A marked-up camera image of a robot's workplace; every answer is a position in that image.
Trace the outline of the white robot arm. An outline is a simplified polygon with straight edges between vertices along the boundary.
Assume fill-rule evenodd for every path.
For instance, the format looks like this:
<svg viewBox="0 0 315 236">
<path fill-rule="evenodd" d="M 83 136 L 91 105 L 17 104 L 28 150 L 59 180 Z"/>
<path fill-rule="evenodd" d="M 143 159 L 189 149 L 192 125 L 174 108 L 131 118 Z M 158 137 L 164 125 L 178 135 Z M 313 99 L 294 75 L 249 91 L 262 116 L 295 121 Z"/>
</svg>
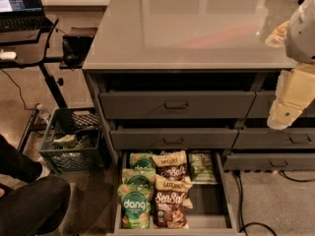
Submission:
<svg viewBox="0 0 315 236">
<path fill-rule="evenodd" d="M 315 0 L 304 0 L 265 43 L 283 46 L 286 56 L 297 62 L 291 71 L 281 71 L 267 120 L 269 128 L 283 130 L 315 99 Z"/>
</svg>

